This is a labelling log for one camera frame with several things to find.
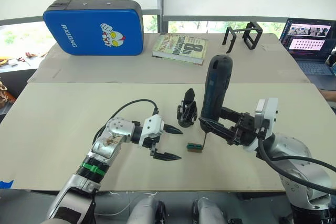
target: laptop screen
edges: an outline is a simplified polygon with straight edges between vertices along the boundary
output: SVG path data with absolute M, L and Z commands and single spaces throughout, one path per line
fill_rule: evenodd
M 280 42 L 296 59 L 325 61 L 336 45 L 336 21 L 289 18 Z

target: blue case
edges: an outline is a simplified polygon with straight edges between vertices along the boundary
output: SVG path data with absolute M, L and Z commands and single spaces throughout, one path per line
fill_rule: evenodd
M 131 0 L 57 0 L 43 14 L 60 47 L 72 55 L 138 55 L 140 5 Z

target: book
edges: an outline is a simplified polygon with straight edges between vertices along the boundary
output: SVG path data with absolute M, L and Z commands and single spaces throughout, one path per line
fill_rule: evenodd
M 153 56 L 202 65 L 207 44 L 207 39 L 178 34 L 160 34 L 153 47 Z

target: blue tape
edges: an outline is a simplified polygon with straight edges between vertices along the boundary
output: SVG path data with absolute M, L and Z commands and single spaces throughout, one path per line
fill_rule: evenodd
M 12 187 L 14 180 L 12 180 L 11 182 L 3 182 L 0 181 L 0 189 L 10 189 Z

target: metal stand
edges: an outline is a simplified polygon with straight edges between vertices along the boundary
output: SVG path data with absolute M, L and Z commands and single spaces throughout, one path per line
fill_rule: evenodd
M 256 38 L 253 40 L 250 36 L 250 32 L 252 30 L 255 30 L 257 32 L 257 36 Z M 237 35 L 236 35 L 236 32 L 237 31 L 244 31 L 244 34 L 243 34 L 243 40 L 245 42 L 245 44 L 247 45 L 247 47 L 252 50 L 252 49 L 255 49 L 258 42 L 259 42 L 259 39 L 261 37 L 261 35 L 263 34 L 263 29 L 258 25 L 257 22 L 250 22 L 247 24 L 246 28 L 244 29 L 236 29 L 236 30 L 233 30 L 230 26 L 227 27 L 226 29 L 226 32 L 225 32 L 225 36 L 224 36 L 224 40 L 223 40 L 223 43 L 222 45 L 225 45 L 226 44 L 226 40 L 227 40 L 227 36 L 229 34 L 229 32 L 232 34 L 232 40 L 231 40 L 231 44 L 229 46 L 229 49 L 228 51 L 226 52 L 227 54 L 229 52 L 231 52 L 232 48 L 233 48 L 233 45 L 236 41 L 236 38 L 237 38 Z

